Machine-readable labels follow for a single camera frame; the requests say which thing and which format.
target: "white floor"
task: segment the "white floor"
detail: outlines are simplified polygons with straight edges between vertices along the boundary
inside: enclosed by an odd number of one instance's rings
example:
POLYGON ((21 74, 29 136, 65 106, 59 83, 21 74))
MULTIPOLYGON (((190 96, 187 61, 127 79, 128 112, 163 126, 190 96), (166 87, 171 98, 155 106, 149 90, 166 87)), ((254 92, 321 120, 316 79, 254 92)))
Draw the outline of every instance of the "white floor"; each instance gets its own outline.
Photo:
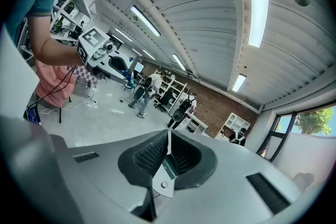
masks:
POLYGON ((71 103, 66 103, 62 109, 62 123, 58 122, 59 110, 50 111, 43 100, 38 105, 43 127, 49 134, 62 136, 68 147, 88 146, 131 138, 137 135, 165 129, 170 117, 154 108, 151 100, 145 110, 145 119, 137 117, 139 108, 131 109, 128 102, 119 100, 133 99, 129 90, 123 91, 121 84, 114 81, 100 80, 97 88, 93 90, 92 98, 97 103, 90 101, 85 88, 85 83, 79 81, 71 95, 71 103))

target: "tree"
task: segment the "tree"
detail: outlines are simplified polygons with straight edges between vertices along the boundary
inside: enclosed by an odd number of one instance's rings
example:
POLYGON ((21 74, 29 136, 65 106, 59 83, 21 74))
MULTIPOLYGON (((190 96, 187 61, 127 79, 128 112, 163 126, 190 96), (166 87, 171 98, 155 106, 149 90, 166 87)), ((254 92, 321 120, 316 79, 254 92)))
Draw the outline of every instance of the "tree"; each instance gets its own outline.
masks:
POLYGON ((280 123, 279 123, 275 131, 276 131, 276 132, 279 132, 280 130, 281 130, 281 125, 280 125, 280 123))
POLYGON ((331 120, 333 111, 331 108, 313 111, 297 115, 294 125, 301 129, 302 134, 331 134, 328 122, 331 120))

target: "vent slot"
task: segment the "vent slot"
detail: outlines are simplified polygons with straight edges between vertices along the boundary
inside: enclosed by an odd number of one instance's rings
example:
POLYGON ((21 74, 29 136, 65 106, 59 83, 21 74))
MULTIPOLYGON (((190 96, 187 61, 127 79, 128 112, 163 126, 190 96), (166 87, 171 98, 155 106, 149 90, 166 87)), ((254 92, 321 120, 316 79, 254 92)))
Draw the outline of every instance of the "vent slot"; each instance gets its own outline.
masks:
POLYGON ((76 155, 73 158, 75 159, 76 163, 82 163, 88 161, 90 159, 98 158, 99 155, 96 152, 89 152, 80 155, 76 155))
POLYGON ((249 175, 246 178, 274 215, 290 206, 284 196, 262 174, 249 175))

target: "ceiling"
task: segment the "ceiling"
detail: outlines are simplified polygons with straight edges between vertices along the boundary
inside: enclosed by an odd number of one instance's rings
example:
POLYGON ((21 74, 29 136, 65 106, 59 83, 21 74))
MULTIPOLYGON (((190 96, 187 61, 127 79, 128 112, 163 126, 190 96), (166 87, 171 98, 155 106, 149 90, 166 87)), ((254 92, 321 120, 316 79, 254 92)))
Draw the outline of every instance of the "ceiling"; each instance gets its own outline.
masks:
POLYGON ((171 66, 172 54, 177 54, 196 80, 255 109, 305 87, 336 58, 335 21, 327 0, 310 0, 306 7, 294 0, 269 0, 260 48, 248 45, 250 0, 97 0, 96 9, 113 34, 139 52, 148 51, 158 65, 171 66), (160 37, 136 20, 132 5, 160 37), (240 73, 247 79, 235 94, 231 88, 240 73))

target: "brick wall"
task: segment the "brick wall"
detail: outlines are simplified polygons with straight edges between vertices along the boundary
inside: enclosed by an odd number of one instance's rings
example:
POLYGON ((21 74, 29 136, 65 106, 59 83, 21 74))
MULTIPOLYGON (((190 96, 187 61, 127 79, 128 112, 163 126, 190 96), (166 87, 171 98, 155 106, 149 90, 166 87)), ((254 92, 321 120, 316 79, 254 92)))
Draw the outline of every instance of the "brick wall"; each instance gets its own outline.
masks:
MULTIPOLYGON (((145 66, 142 70, 142 73, 147 76, 154 73, 156 69, 159 71, 166 70, 165 68, 160 69, 159 66, 156 66, 150 62, 143 61, 142 64, 145 66)), ((191 87, 191 92, 195 92, 197 94, 197 107, 195 115, 209 126, 206 130, 206 133, 209 136, 215 137, 231 112, 235 113, 251 124, 247 134, 252 129, 258 116, 255 112, 230 99, 229 97, 226 97, 197 83, 196 81, 185 78, 174 72, 172 73, 175 74, 176 79, 179 82, 187 83, 187 86, 191 87)), ((232 131, 225 127, 224 133, 226 136, 229 136, 232 134, 232 131)))

